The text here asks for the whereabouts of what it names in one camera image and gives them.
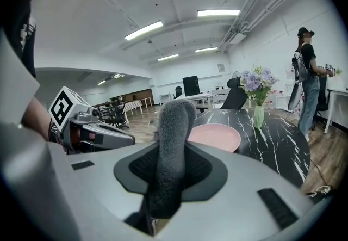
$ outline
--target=black cap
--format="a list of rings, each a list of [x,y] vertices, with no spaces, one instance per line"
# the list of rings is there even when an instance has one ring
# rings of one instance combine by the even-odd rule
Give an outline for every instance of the black cap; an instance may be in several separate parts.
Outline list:
[[[297,36],[302,37],[303,34],[306,33],[306,32],[310,32],[312,36],[314,35],[314,32],[313,32],[313,31],[308,31],[307,28],[301,27],[301,28],[299,29],[299,32],[298,32]]]

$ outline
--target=computer monitor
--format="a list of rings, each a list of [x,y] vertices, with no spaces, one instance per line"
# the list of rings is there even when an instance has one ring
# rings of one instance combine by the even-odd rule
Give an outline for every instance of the computer monitor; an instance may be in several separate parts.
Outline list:
[[[193,96],[200,93],[200,85],[198,84],[198,77],[183,78],[185,96]]]

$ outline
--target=table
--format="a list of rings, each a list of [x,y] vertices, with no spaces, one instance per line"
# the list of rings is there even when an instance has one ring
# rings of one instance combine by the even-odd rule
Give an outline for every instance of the table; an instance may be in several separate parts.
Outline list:
[[[203,103],[202,105],[204,106],[204,99],[208,99],[208,109],[212,109],[212,95],[210,93],[201,93],[197,95],[192,95],[192,96],[185,96],[185,94],[181,94],[177,99],[187,99],[189,101],[194,101],[194,100],[202,100]]]
[[[126,102],[126,103],[125,103],[125,106],[124,106],[124,108],[123,108],[123,112],[124,112],[124,114],[125,114],[125,119],[126,119],[127,123],[128,123],[129,121],[128,121],[128,117],[127,117],[127,113],[126,113],[126,112],[128,112],[128,111],[130,110],[130,111],[132,112],[132,115],[134,115],[134,114],[133,114],[133,109],[135,109],[135,108],[140,108],[140,112],[141,112],[141,114],[142,114],[141,106],[142,106],[142,104],[141,104],[141,101],[140,101],[140,100],[138,100],[138,101],[133,101],[133,102]]]
[[[146,103],[146,100],[149,100],[150,101],[150,105],[152,106],[152,102],[151,102],[151,98],[150,97],[148,97],[148,98],[145,98],[145,99],[140,99],[139,101],[142,101],[142,100],[144,100],[144,102],[145,102],[145,107],[147,108],[147,103]]]
[[[335,96],[336,95],[342,95],[348,97],[348,91],[344,89],[328,89],[330,91],[330,101],[329,101],[329,109],[328,109],[328,118],[327,118],[327,123],[326,127],[324,130],[324,134],[327,133],[328,127],[332,125],[331,117],[332,117],[332,112],[333,112],[333,105],[335,103]]]
[[[224,124],[239,132],[241,143],[236,153],[264,163],[297,187],[303,184],[310,165],[310,151],[304,135],[295,125],[265,113],[262,128],[256,129],[253,110],[214,109],[197,114],[194,127],[212,123]]]
[[[160,104],[160,106],[163,104],[163,102],[162,102],[162,97],[165,97],[165,96],[168,96],[168,101],[171,101],[171,100],[172,100],[172,99],[171,99],[172,94],[170,94],[170,93],[168,93],[168,94],[163,94],[163,95],[159,95],[159,104]]]

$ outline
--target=fluorescent ceiling light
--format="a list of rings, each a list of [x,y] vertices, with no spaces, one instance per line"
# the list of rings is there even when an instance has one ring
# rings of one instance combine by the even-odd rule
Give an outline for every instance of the fluorescent ceiling light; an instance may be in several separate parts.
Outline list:
[[[151,30],[154,30],[154,29],[162,27],[162,26],[163,26],[162,21],[159,21],[159,22],[153,23],[153,24],[151,24],[149,26],[146,26],[144,28],[141,28],[141,29],[139,29],[138,31],[136,31],[136,32],[134,32],[132,34],[129,34],[125,38],[126,38],[126,40],[130,41],[131,39],[134,39],[135,37],[143,35],[146,32],[149,32]]]
[[[217,50],[218,47],[208,47],[208,48],[202,48],[200,50],[195,50],[195,52],[206,52],[206,51],[213,51]]]
[[[178,56],[179,56],[179,54],[174,54],[174,55],[170,55],[170,56],[167,56],[167,57],[159,58],[159,59],[157,59],[157,61],[167,60],[167,59],[170,59],[170,58],[173,58],[173,57],[178,57]]]
[[[205,16],[238,16],[240,10],[200,10],[197,12],[198,17]]]

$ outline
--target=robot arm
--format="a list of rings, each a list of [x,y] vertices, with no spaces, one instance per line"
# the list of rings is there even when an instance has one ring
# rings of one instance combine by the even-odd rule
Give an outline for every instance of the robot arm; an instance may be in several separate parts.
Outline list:
[[[52,131],[70,151],[76,152],[71,143],[71,132],[74,128],[80,130],[79,146],[88,151],[116,149],[135,144],[134,136],[100,123],[98,110],[65,86],[48,111],[54,122]],[[94,140],[89,139],[90,133],[95,135]]]

